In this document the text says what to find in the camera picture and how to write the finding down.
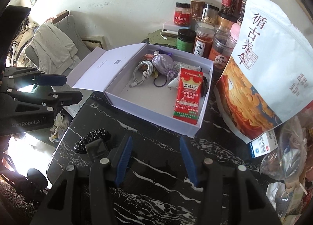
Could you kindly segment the red snack packet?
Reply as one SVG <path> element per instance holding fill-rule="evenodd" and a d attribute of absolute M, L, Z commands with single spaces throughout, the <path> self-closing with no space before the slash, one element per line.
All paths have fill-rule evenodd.
<path fill-rule="evenodd" d="M 197 124 L 202 83 L 202 72 L 181 68 L 173 118 Z"/>

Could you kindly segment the purple satin pouch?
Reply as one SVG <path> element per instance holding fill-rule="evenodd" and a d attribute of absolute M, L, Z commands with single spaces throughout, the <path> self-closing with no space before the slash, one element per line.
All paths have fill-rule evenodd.
<path fill-rule="evenodd" d="M 159 54 L 154 59 L 156 59 L 156 69 L 159 73 L 167 77 L 167 81 L 172 81 L 172 79 L 177 77 L 172 57 L 166 54 Z"/>

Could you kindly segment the white crumpled cloth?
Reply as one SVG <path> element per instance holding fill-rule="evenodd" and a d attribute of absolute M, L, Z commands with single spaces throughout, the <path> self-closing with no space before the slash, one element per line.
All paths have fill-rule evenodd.
<path fill-rule="evenodd" d="M 39 26 L 30 47 L 39 59 L 37 68 L 44 73 L 61 75 L 81 62 L 74 42 L 51 22 Z"/>

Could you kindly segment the grey leaf pattern pillow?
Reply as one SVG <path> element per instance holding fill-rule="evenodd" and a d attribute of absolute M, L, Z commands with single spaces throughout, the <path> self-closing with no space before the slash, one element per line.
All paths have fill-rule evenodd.
<path fill-rule="evenodd" d="M 57 22 L 55 25 L 59 28 L 63 33 L 65 33 L 76 45 L 78 49 L 77 56 L 82 61 L 84 58 L 91 52 L 87 46 L 83 43 L 81 37 L 79 36 L 76 28 L 75 28 L 75 20 L 72 15 L 68 15 L 61 21 Z M 36 56 L 32 47 L 30 47 L 30 43 L 24 50 L 25 56 L 29 61 L 31 61 L 37 68 L 37 63 L 39 62 L 38 57 Z M 68 75 L 71 69 L 67 69 L 62 75 Z"/>

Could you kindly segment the blue white medicine box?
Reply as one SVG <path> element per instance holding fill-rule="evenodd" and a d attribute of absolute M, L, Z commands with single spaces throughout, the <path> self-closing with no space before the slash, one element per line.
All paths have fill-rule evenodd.
<path fill-rule="evenodd" d="M 258 158 L 270 153 L 278 147 L 277 138 L 274 130 L 269 130 L 257 139 L 251 141 L 249 150 L 252 158 Z"/>

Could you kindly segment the white open gift box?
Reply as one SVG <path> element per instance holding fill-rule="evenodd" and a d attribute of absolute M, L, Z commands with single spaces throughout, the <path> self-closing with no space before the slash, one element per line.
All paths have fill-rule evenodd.
<path fill-rule="evenodd" d="M 169 47 L 140 43 L 112 50 L 95 48 L 67 76 L 67 84 L 76 89 L 104 93 L 113 107 L 176 133 L 194 138 L 201 129 L 209 96 L 200 98 L 196 124 L 173 117 L 177 90 L 156 87 L 152 77 L 143 84 L 131 87 L 134 70 L 144 55 L 156 50 L 172 53 L 174 61 L 200 67 L 207 80 L 211 80 L 213 62 L 209 59 Z"/>

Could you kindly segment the clear plastic bag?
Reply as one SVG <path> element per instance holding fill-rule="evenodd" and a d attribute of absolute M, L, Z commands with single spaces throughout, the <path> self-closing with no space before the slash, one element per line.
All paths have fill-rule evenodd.
<path fill-rule="evenodd" d="M 307 159 L 305 129 L 297 116 L 286 121 L 279 131 L 278 147 L 261 162 L 260 172 L 274 180 L 291 183 L 299 179 Z"/>

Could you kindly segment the large white orange bag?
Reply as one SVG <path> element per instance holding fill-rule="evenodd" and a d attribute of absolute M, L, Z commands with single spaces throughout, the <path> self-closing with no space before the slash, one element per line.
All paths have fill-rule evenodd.
<path fill-rule="evenodd" d="M 312 102 L 312 46 L 277 4 L 247 0 L 214 94 L 224 122 L 246 143 Z"/>

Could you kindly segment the green lid jar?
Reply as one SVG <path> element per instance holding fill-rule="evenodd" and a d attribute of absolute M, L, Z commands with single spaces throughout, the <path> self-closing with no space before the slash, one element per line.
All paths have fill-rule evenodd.
<path fill-rule="evenodd" d="M 178 30 L 176 48 L 181 51 L 193 52 L 196 32 L 190 29 L 181 28 Z"/>

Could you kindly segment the red powder jar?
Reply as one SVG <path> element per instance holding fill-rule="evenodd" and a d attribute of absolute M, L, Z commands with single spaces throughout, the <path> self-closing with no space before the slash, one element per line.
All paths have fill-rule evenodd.
<path fill-rule="evenodd" d="M 214 34 L 214 26 L 200 22 L 196 28 L 195 43 L 192 53 L 208 59 Z"/>

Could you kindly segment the red label jar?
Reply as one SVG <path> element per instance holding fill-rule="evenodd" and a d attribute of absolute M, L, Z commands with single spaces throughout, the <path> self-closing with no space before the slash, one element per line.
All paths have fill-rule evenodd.
<path fill-rule="evenodd" d="M 189 26 L 191 21 L 191 5 L 177 2 L 174 10 L 174 24 L 178 26 Z"/>

